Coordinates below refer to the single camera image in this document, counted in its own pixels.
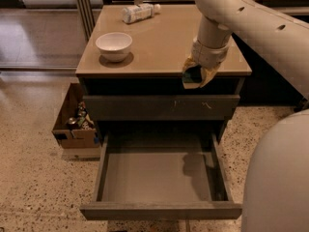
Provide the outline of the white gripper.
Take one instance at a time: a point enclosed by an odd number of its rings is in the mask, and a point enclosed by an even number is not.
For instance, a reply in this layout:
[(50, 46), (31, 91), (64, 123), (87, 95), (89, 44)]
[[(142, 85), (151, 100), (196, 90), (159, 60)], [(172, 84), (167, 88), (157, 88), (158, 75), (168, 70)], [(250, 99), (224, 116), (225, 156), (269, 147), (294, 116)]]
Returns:
[(184, 83), (185, 89), (203, 88), (216, 76), (219, 65), (226, 59), (230, 44), (219, 47), (210, 48), (203, 45), (197, 38), (193, 40), (191, 48), (191, 57), (188, 57), (183, 64), (183, 71), (190, 67), (200, 67), (200, 83)]

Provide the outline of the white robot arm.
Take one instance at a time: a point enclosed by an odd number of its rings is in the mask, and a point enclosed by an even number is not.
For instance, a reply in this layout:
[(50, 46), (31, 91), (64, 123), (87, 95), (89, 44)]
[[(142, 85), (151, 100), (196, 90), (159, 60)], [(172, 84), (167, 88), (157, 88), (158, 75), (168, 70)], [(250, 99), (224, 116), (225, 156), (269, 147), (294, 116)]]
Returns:
[[(309, 25), (255, 0), (195, 0), (202, 18), (183, 66), (183, 85), (201, 88), (237, 35), (309, 97)], [(259, 141), (245, 180), (241, 232), (309, 232), (309, 110), (275, 124)]]

